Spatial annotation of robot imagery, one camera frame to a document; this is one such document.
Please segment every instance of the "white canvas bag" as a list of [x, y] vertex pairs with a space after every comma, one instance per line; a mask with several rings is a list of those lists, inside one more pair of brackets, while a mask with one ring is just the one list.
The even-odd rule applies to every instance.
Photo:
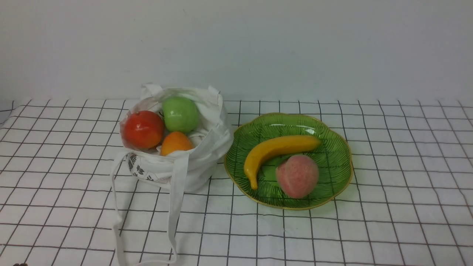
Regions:
[[116, 258], [119, 266], [126, 266], [123, 253], [123, 243], [120, 239], [120, 226], [123, 219], [118, 212], [114, 176], [123, 158], [128, 161], [130, 172], [142, 182], [160, 186], [169, 190], [169, 216], [167, 237], [171, 243], [174, 256], [171, 260], [151, 260], [141, 262], [140, 266], [154, 266], [156, 263], [174, 263], [177, 260], [175, 232], [177, 219], [181, 212], [184, 191], [191, 192], [202, 186], [212, 175], [217, 161], [225, 155], [233, 142], [233, 133], [227, 124], [227, 113], [223, 98], [219, 91], [208, 89], [170, 88], [162, 89], [154, 84], [143, 86], [141, 101], [130, 109], [124, 122], [130, 114], [149, 110], [158, 112], [162, 102], [169, 96], [183, 96], [196, 103], [199, 109], [200, 123], [188, 136], [195, 148], [189, 151], [175, 151], [168, 156], [160, 156], [159, 148], [156, 154], [145, 153], [133, 149], [125, 140], [125, 150], [120, 152], [112, 165], [110, 173], [117, 219], [112, 226], [116, 242]]

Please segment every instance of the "yellow banana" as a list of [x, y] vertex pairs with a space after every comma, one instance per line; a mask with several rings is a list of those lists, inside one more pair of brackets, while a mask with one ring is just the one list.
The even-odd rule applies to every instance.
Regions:
[[256, 176], [265, 161], [282, 154], [312, 151], [321, 143], [313, 136], [294, 135], [270, 139], [256, 145], [246, 157], [244, 166], [251, 188], [258, 189]]

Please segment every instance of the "leaf-shaped plate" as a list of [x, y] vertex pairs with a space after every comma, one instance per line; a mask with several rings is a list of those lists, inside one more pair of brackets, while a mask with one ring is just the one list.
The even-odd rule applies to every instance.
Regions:
[[[276, 181], [276, 167], [283, 156], [264, 162], [258, 172], [258, 189], [253, 190], [243, 166], [253, 147], [268, 139], [288, 135], [312, 135], [322, 141], [317, 149], [304, 152], [319, 167], [315, 189], [305, 198], [287, 196]], [[353, 176], [351, 151], [347, 142], [321, 121], [307, 115], [271, 113], [240, 126], [225, 156], [225, 169], [238, 188], [263, 205], [291, 210], [305, 210], [331, 201], [350, 184]]]

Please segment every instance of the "bag handle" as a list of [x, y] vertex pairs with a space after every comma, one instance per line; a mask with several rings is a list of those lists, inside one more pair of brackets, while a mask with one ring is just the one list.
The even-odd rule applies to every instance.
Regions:
[[209, 86], [207, 90], [211, 94], [213, 94], [215, 97], [217, 97], [217, 103], [219, 105], [219, 112], [220, 112], [220, 115], [219, 115], [220, 123], [224, 123], [227, 120], [227, 111], [224, 107], [223, 98], [220, 95], [220, 91], [212, 86]]
[[[115, 253], [116, 258], [119, 266], [127, 266], [125, 253], [123, 249], [123, 242], [120, 239], [120, 226], [123, 222], [122, 217], [120, 216], [120, 212], [118, 211], [117, 207], [117, 197], [116, 197], [116, 189], [115, 189], [115, 173], [118, 170], [118, 167], [122, 163], [124, 157], [126, 157], [130, 151], [124, 151], [117, 155], [115, 158], [112, 171], [110, 173], [110, 178], [112, 182], [112, 191], [114, 195], [114, 203], [115, 203], [115, 212], [117, 215], [117, 220], [112, 226], [112, 232], [114, 233], [115, 237]], [[177, 230], [177, 219], [179, 219], [179, 215], [181, 214], [182, 208], [182, 201], [184, 197], [184, 188], [185, 188], [185, 181], [187, 178], [187, 169], [189, 166], [189, 155], [190, 153], [185, 153], [181, 157], [176, 158], [174, 160], [173, 166], [173, 173], [171, 176], [171, 189], [169, 192], [169, 216], [167, 219], [167, 238], [171, 243], [172, 252], [174, 256], [170, 260], [149, 260], [144, 261], [141, 263], [136, 264], [135, 266], [154, 266], [156, 263], [165, 263], [165, 264], [173, 264], [176, 262], [178, 254], [176, 249], [176, 240], [175, 234]]]
[[163, 88], [160, 85], [156, 85], [153, 83], [143, 84], [143, 89], [141, 90], [141, 100], [146, 99], [148, 97], [154, 97], [162, 90]]

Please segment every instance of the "pink peach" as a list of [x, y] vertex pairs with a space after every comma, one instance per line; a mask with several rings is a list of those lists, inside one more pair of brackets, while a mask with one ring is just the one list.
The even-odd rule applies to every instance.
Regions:
[[319, 179], [319, 168], [309, 156], [294, 155], [276, 168], [276, 179], [284, 193], [300, 199], [314, 190]]

